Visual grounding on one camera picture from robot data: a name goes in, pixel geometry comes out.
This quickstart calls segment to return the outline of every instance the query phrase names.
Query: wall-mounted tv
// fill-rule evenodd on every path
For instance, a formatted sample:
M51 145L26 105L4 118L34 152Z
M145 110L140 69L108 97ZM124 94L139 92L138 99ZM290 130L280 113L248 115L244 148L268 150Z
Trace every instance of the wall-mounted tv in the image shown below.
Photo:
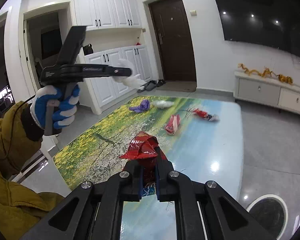
M300 57L300 16L288 0L216 0L223 35Z

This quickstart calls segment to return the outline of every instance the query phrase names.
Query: coffee table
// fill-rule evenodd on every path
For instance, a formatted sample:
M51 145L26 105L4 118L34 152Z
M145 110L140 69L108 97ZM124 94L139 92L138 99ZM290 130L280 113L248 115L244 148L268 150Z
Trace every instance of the coffee table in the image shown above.
M128 109L143 99L173 101L167 109L151 105L137 114ZM199 108L217 114L220 121L208 122L186 110ZM164 125L171 114L179 114L181 123L173 136ZM243 168L243 134L240 106L232 102L194 98L136 97L86 130L54 157L60 174L70 189L82 181L105 181L119 172L131 139L139 132L157 137L159 146L174 166L191 180L205 183L215 180L238 200ZM160 203L156 195L140 202L124 203L121 239L176 239L174 203Z

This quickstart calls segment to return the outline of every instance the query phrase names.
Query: tiled floor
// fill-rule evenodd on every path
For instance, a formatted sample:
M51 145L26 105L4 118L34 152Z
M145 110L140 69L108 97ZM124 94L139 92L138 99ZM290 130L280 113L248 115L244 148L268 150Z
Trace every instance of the tiled floor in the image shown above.
M234 101L232 97L167 90L153 90L135 94L206 98ZM74 123L58 136L58 148L62 149L87 128L101 120L130 98L123 100L101 115L79 108ZM288 206L289 220L282 240L290 239L300 224L300 116L286 111L253 103L238 102L242 108L244 132L244 168L239 203L246 208L253 200L265 195L280 196ZM23 185L40 191L55 191L67 195L70 190L49 163L44 169L31 174Z

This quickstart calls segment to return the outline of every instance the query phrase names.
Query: black bag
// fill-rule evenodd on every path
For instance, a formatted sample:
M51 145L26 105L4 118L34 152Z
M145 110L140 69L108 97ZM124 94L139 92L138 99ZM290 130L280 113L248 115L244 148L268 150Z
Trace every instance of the black bag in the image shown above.
M93 53L93 49L92 49L91 44L88 44L87 46L82 46L82 48L83 48L83 54L85 56Z

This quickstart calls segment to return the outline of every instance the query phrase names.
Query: drawer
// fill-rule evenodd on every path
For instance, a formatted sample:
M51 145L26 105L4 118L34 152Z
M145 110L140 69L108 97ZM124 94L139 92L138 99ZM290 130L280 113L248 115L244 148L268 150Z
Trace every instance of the drawer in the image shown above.
M280 95L280 87L252 81L244 78L239 79L238 97L277 106Z
M282 88L279 106L300 112L300 94Z

